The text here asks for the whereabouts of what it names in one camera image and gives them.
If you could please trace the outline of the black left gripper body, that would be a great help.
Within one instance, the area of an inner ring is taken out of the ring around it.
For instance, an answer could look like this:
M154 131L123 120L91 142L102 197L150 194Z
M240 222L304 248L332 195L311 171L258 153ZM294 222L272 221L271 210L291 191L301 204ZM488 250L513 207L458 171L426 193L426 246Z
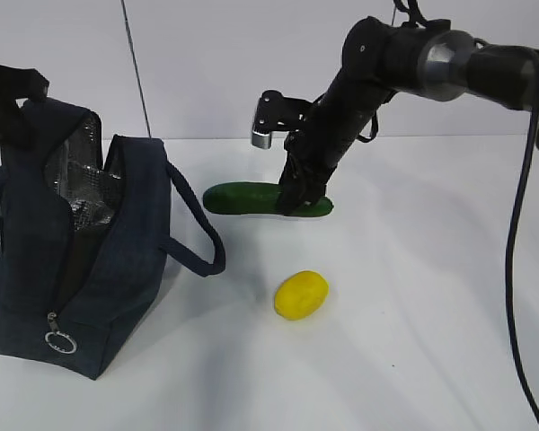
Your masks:
M44 102L49 80L36 69L0 65L0 146L32 148L36 133L22 114L18 100Z

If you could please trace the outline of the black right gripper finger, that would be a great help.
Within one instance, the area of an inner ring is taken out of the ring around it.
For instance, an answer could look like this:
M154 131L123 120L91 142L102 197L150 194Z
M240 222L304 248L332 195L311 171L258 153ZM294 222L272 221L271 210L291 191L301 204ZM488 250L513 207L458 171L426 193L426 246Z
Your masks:
M289 154L278 182L279 195L276 209L280 214L292 214L297 210L296 183L300 177L315 178L315 170L306 161Z
M316 178L300 177L296 183L296 208L313 207L325 196L327 182Z

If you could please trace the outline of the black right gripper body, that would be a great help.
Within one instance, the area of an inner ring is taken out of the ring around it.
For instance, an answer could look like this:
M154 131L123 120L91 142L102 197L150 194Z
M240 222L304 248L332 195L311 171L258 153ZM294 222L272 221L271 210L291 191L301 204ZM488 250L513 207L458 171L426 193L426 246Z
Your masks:
M377 84L332 84L285 148L311 182L326 182L378 109L395 91Z

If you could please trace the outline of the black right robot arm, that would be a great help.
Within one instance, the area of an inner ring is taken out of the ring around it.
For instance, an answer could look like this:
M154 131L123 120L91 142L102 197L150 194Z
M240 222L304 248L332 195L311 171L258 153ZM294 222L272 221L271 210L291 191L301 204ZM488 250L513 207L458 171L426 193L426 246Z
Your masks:
M344 41L339 72L287 136L280 214L324 196L341 158L398 92L433 101L468 93L509 110L539 113L539 49L480 43L447 27L359 21ZM539 149L539 122L535 145Z

